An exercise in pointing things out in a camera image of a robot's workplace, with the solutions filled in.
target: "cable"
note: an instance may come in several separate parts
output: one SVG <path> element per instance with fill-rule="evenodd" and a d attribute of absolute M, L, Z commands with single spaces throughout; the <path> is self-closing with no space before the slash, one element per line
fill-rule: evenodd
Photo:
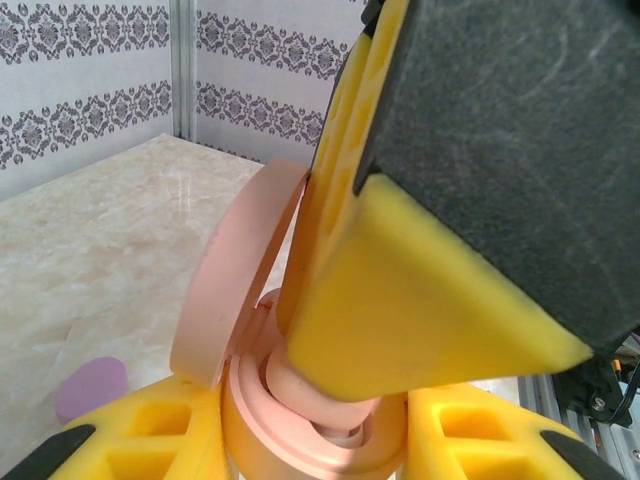
<path fill-rule="evenodd" d="M 605 420 L 604 423 L 616 423 L 622 416 L 629 411 L 629 407 L 633 403 L 635 399 L 635 393 L 640 385 L 640 362 L 636 364 L 636 367 L 633 369 L 633 373 L 631 374 L 631 379 L 629 380 L 629 385 L 627 385 L 627 389 L 624 392 L 624 396 L 622 397 L 622 401 L 618 404 L 615 411 L 611 414 L 611 416 Z"/>

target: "yellow foam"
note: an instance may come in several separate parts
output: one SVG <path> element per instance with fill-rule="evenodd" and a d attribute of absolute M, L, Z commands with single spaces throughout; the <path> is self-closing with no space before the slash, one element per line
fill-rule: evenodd
<path fill-rule="evenodd" d="M 389 69 L 408 0 L 387 0 L 371 39 L 361 34 L 336 87 L 324 124 L 278 302 L 284 334 L 298 300 L 315 281 L 351 211 L 351 190 Z"/>
<path fill-rule="evenodd" d="M 352 205 L 287 337 L 293 365 L 328 394 L 555 372 L 591 355 L 385 175 Z"/>
<path fill-rule="evenodd" d="M 169 377 L 65 426 L 96 431 L 51 480 L 231 480 L 214 391 Z"/>
<path fill-rule="evenodd" d="M 569 429 L 471 385 L 409 392 L 401 480 L 580 480 L 544 441 Z"/>

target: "rectangular hole in foam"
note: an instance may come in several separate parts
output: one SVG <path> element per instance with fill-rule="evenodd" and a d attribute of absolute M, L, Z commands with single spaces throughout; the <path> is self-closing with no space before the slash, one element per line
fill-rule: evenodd
<path fill-rule="evenodd" d="M 184 435 L 191 421 L 191 407 L 184 403 L 151 402 L 144 405 L 133 422 L 130 436 Z"/>
<path fill-rule="evenodd" d="M 162 480 L 176 452 L 109 452 L 107 463 L 113 480 Z"/>
<path fill-rule="evenodd" d="M 468 480 L 544 480 L 547 478 L 525 456 L 458 454 L 458 462 Z"/>
<path fill-rule="evenodd" d="M 491 410 L 468 406 L 447 406 L 439 412 L 445 437 L 509 440 L 509 435 Z"/>

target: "damask pattern wall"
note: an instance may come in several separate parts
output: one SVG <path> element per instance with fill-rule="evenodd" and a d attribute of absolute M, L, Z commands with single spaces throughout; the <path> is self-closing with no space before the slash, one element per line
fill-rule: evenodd
<path fill-rule="evenodd" d="M 172 133 L 168 0 L 0 0 L 0 200 Z"/>
<path fill-rule="evenodd" d="M 196 141 L 309 163 L 366 0 L 199 0 Z"/>

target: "pink ring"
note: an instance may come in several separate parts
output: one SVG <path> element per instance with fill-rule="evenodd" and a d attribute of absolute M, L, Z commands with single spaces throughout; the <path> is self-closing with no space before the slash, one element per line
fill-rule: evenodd
<path fill-rule="evenodd" d="M 220 381 L 271 272 L 306 177 L 304 165 L 275 159 L 236 196 L 187 291 L 171 350 L 173 373 L 206 388 Z"/>
<path fill-rule="evenodd" d="M 327 396 L 291 366 L 284 340 L 269 356 L 266 382 L 269 392 L 280 403 L 313 423 L 333 430 L 348 432 L 357 428 L 379 402 L 375 398 L 347 403 Z"/>
<path fill-rule="evenodd" d="M 260 366 L 283 341 L 275 312 L 272 305 L 254 348 L 233 355 L 225 377 L 222 430 L 235 465 L 245 478 L 389 478 L 406 456 L 404 396 L 380 400 L 364 422 L 361 446 L 343 448 L 323 438 L 312 422 L 282 405 L 264 387 Z"/>

